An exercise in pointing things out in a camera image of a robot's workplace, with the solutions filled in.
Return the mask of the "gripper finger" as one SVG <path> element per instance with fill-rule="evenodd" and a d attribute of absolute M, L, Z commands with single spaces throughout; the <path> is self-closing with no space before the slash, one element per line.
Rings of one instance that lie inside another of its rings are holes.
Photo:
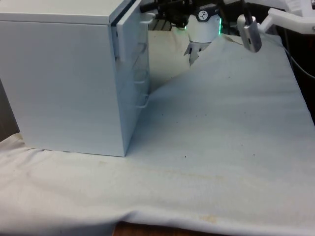
<path fill-rule="evenodd" d="M 157 15 L 160 18 L 166 17 L 166 10 L 170 7 L 171 4 L 171 1 L 154 1 L 150 3 L 144 3 L 140 5 L 140 11 L 141 13 L 146 13 L 149 11 L 157 10 Z"/>
<path fill-rule="evenodd" d="M 171 1 L 171 23 L 178 28 L 184 28 L 190 15 L 196 10 L 194 0 L 172 0 Z"/>

